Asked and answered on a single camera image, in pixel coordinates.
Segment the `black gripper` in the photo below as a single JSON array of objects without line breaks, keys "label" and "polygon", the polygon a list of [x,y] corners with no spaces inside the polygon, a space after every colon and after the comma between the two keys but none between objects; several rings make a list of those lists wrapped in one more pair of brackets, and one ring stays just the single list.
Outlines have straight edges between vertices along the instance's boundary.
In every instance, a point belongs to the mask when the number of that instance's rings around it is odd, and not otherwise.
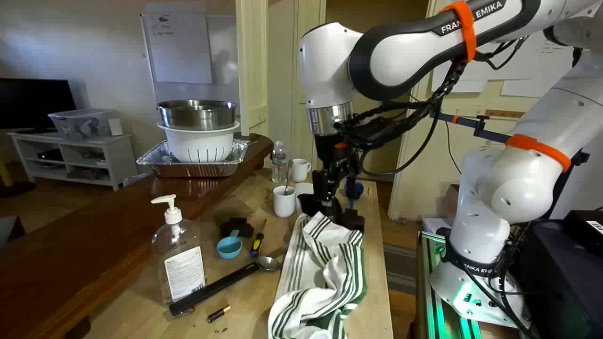
[{"label": "black gripper", "polygon": [[322,161],[322,167],[312,171],[314,197],[322,214],[335,216],[342,212],[335,189],[348,172],[350,144],[340,133],[316,135],[314,140]]}]

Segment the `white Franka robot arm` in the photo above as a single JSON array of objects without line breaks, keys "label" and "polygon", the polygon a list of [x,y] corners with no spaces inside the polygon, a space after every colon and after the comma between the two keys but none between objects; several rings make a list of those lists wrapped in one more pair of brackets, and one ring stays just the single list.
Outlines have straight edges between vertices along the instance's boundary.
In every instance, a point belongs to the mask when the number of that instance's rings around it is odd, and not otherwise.
[{"label": "white Franka robot arm", "polygon": [[431,285],[455,310],[471,287],[493,291],[484,278],[495,272],[510,225],[542,216],[553,203],[553,184],[570,169],[572,156],[603,127],[601,0],[457,0],[440,12],[367,31],[339,22],[320,24],[299,41],[301,82],[312,120],[322,169],[312,174],[314,204],[335,212],[339,180],[359,169],[354,148],[371,150],[386,131],[367,135],[350,116],[359,91],[380,105],[408,91],[427,71],[444,63],[448,76],[391,129],[401,133],[438,107],[463,67],[478,59],[480,44],[544,33],[584,54],[514,125],[497,150],[471,152],[461,169],[455,218],[446,237],[446,257]]}]

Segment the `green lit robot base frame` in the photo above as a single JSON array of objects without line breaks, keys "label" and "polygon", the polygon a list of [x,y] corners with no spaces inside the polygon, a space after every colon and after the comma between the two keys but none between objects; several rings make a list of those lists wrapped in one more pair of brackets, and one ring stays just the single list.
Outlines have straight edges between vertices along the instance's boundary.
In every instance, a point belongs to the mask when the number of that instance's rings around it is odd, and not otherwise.
[{"label": "green lit robot base frame", "polygon": [[448,221],[423,216],[418,233],[418,316],[422,339],[484,339],[487,325],[506,321],[484,293],[486,280],[448,263]]}]

